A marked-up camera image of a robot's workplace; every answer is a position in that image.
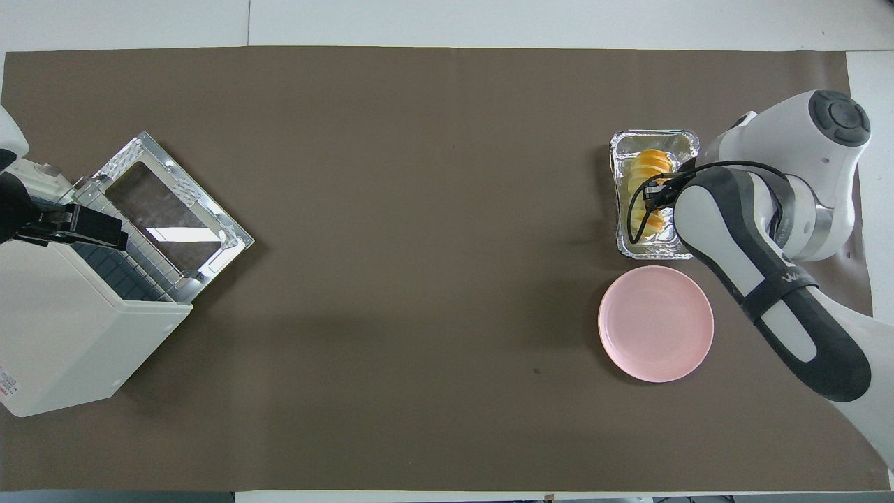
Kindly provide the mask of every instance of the white tile floor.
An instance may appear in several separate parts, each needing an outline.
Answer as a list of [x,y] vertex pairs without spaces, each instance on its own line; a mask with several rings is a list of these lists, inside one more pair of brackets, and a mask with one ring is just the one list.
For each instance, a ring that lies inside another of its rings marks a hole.
[[852,94],[873,121],[860,166],[867,262],[876,315],[894,323],[894,261],[887,260],[894,234],[885,204],[894,186],[888,2],[0,0],[0,63],[7,51],[244,45],[857,51],[848,54]]

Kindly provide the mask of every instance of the pink plate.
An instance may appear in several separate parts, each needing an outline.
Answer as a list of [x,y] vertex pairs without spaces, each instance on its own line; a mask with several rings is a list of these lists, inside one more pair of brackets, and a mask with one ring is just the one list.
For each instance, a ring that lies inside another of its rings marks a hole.
[[599,304],[599,338],[621,370],[649,382],[686,376],[714,339],[714,316],[689,276],[662,266],[621,275]]

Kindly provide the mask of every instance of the aluminum foil tray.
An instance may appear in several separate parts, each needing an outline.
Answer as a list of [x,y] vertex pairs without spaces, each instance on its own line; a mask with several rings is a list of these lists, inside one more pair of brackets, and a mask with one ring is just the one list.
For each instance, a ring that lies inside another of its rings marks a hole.
[[664,230],[659,234],[642,238],[633,244],[627,237],[627,210],[630,196],[627,194],[627,171],[633,159],[646,149],[667,152],[673,162],[673,171],[698,155],[698,137],[685,130],[633,129],[616,132],[610,145],[611,176],[614,180],[615,200],[618,203],[618,250],[636,260],[686,260],[692,254],[686,250],[673,226],[673,209],[661,211]]

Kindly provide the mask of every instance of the warning label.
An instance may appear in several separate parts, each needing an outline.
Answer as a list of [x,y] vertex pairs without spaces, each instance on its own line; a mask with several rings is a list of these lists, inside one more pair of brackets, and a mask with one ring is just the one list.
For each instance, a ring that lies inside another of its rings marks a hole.
[[15,395],[15,392],[18,390],[15,385],[15,378],[9,375],[9,372],[3,367],[0,367],[0,393],[3,393],[5,396]]

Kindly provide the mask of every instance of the black strap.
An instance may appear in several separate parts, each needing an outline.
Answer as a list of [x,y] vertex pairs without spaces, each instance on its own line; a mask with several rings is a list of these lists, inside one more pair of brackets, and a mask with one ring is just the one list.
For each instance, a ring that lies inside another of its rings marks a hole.
[[818,285],[807,271],[798,266],[788,266],[765,277],[745,296],[740,306],[748,319],[755,323],[782,297],[798,288]]

